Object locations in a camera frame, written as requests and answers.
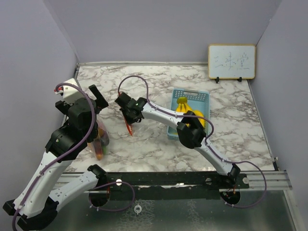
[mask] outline gray wall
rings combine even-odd
[[[281,0],[45,0],[81,62],[204,62],[210,43],[256,44]]]
[[[283,0],[257,45],[252,81],[270,147],[308,228],[308,1]]]
[[[41,0],[0,1],[0,203],[17,197],[62,116],[53,89],[76,56]],[[0,230],[12,230],[0,209]]]

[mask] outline banana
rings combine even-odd
[[[181,103],[179,103],[179,105],[178,105],[178,107],[177,107],[177,109],[175,110],[176,112],[181,112]]]
[[[187,97],[178,97],[177,103],[187,103]]]
[[[198,110],[193,110],[187,103],[187,97],[179,97],[177,99],[177,103],[179,104],[177,109],[175,110],[176,112],[188,112],[188,111],[192,111],[194,112],[194,114],[196,116],[200,116],[200,117],[204,117],[203,113],[198,111]],[[198,118],[201,125],[205,128],[205,120],[204,119],[201,119],[201,118]]]
[[[201,117],[204,117],[203,113],[198,111],[198,110],[193,110],[194,114],[196,116],[201,116]],[[204,119],[200,119],[198,118],[198,120],[200,121],[200,123],[202,124],[202,126],[205,128],[205,120]]]
[[[185,109],[185,106],[184,106],[184,104],[182,104],[182,103],[181,103],[181,112],[184,112],[184,113],[186,113],[186,109]]]

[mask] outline blue basket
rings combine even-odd
[[[171,99],[171,110],[175,111],[178,107],[177,99],[179,97],[186,97],[188,105],[193,110],[198,110],[203,113],[205,118],[210,119],[210,94],[205,91],[197,90],[185,90],[185,89],[174,89],[172,91]],[[205,123],[205,132],[208,134],[209,128],[208,123]],[[168,139],[179,140],[177,131],[168,126],[167,128]]]

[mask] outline whiteboard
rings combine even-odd
[[[212,44],[208,47],[208,76],[219,79],[255,77],[255,45]]]

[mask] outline screw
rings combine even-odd
[[[244,178],[243,178],[243,183],[244,183],[244,184],[248,184],[248,183],[249,183],[249,179],[248,179],[247,177],[244,177]]]
[[[206,184],[211,185],[212,184],[212,179],[211,178],[206,178],[205,182],[206,182]]]

